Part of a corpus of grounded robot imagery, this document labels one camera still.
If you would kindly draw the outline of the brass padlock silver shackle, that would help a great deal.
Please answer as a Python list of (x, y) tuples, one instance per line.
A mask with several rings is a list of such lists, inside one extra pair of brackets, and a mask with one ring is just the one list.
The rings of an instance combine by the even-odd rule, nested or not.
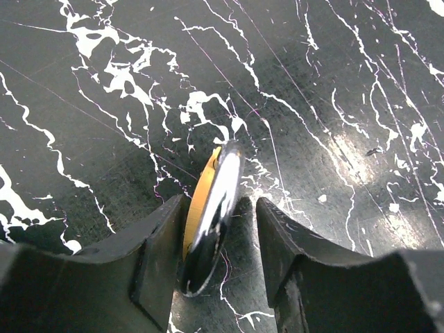
[(245, 156), (237, 140), (215, 148), (200, 173), (191, 198), (182, 245), (180, 290), (195, 297), (216, 268), (239, 200)]

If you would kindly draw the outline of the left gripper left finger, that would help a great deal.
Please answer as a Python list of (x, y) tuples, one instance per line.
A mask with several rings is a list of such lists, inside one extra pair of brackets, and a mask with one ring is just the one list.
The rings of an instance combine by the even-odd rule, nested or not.
[(165, 332), (185, 198), (77, 255), (1, 246), (2, 332)]

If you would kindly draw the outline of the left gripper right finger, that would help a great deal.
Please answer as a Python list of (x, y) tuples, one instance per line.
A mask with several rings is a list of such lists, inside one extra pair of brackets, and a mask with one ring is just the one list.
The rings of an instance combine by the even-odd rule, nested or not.
[(380, 257), (335, 244), (256, 204), (268, 305), (279, 332), (442, 332), (443, 252)]

